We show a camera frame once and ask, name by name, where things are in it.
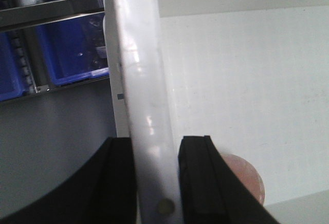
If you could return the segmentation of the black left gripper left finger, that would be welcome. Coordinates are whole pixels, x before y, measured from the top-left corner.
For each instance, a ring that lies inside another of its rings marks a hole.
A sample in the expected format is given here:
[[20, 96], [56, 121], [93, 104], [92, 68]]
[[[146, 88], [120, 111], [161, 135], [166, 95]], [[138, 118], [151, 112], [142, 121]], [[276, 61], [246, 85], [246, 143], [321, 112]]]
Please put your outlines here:
[[137, 183], [130, 138], [107, 138], [50, 193], [1, 223], [135, 223]]

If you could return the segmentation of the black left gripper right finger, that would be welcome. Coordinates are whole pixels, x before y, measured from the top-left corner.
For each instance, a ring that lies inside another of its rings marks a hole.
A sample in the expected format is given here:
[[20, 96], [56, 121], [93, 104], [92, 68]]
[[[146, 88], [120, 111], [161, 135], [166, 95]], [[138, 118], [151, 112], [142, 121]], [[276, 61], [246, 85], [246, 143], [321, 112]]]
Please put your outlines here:
[[184, 136], [178, 161], [185, 223], [277, 223], [239, 181], [210, 136]]

